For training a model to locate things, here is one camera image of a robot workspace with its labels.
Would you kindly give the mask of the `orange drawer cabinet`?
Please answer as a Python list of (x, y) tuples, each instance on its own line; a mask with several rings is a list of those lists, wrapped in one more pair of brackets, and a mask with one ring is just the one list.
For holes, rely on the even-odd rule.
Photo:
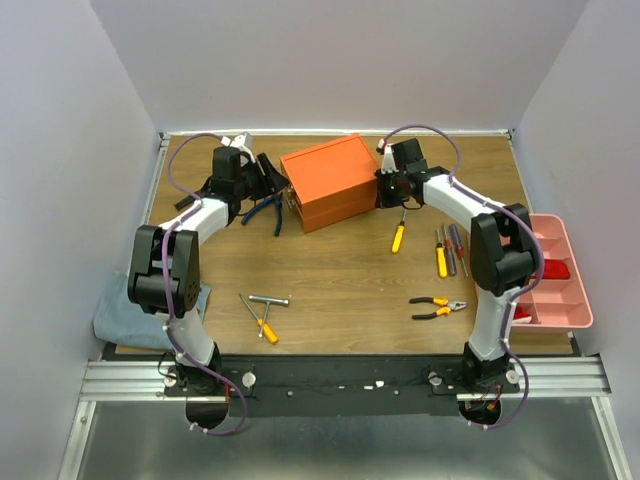
[(375, 208), (379, 164), (359, 134), (284, 155), (280, 167), (305, 233)]

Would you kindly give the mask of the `small yellow handled screwdriver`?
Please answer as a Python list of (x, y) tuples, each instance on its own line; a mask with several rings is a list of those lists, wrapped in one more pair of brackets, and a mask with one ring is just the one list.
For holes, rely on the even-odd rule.
[(446, 257), (444, 252), (444, 245), (441, 236), (441, 231), (439, 229), (435, 230), (436, 236), (436, 262), (437, 262), (437, 270), (440, 278), (446, 278), (448, 276)]

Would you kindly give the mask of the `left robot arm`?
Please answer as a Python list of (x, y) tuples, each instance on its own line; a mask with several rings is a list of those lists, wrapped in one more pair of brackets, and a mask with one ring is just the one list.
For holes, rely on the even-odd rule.
[(279, 200), (289, 181), (264, 153), (230, 144), (214, 149), (212, 173), (203, 187), (187, 193), (179, 215), (135, 232), (128, 272), (131, 303), (162, 322), (178, 364), (177, 380), (201, 395), (214, 393), (223, 382), (217, 344), (206, 333), (196, 303), (201, 290), (200, 247), (244, 212), (242, 203), (257, 207)]

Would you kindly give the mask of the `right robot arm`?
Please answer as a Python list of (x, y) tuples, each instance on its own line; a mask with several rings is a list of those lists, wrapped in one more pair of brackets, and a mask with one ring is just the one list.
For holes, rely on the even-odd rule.
[(430, 167), (416, 139), (395, 144), (381, 139), (376, 171), (378, 208), (410, 199), (451, 217), (469, 234), (470, 271), (479, 288), (475, 324), (462, 354), (460, 379), (480, 392), (506, 378), (512, 352), (509, 335), (519, 297), (543, 267), (529, 211), (521, 204), (493, 201), (459, 182), (442, 167)]

